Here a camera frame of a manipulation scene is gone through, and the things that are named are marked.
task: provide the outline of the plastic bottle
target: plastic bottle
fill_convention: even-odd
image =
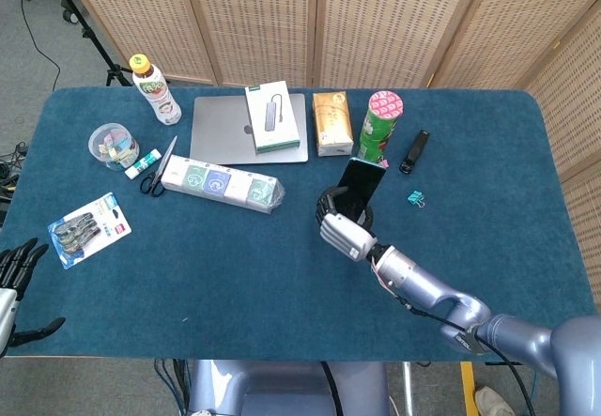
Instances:
[[[148,100],[154,114],[165,125],[174,125],[181,119],[181,109],[174,100],[159,68],[150,64],[144,54],[135,54],[130,58],[133,70],[133,82]]]

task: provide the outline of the silver laptop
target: silver laptop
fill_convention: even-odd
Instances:
[[[226,165],[307,162],[309,155],[304,95],[290,94],[290,101],[297,120],[300,146],[256,153],[246,96],[198,97],[194,101],[190,157],[193,160]]]

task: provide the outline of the pringles can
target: pringles can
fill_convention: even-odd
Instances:
[[[366,161],[382,161],[388,140],[402,114],[403,102],[394,92],[379,90],[372,95],[367,104],[357,156]]]

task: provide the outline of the black phone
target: black phone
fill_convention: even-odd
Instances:
[[[348,186],[348,191],[334,197],[336,210],[357,222],[385,173],[386,168],[373,162],[359,158],[348,160],[338,183],[339,187]]]

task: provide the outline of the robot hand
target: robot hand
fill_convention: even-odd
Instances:
[[[37,242],[33,238],[14,250],[0,252],[0,357],[7,353],[8,347],[50,336],[65,322],[64,317],[59,317],[46,328],[15,332],[14,320],[19,304],[31,281],[34,267],[48,250],[48,244],[42,244],[33,250]]]
[[[348,192],[348,187],[331,187],[317,200],[316,218],[319,234],[336,250],[353,261],[365,259],[378,239],[368,230],[374,220],[371,208],[366,207],[361,224],[352,222],[335,205],[335,197]]]

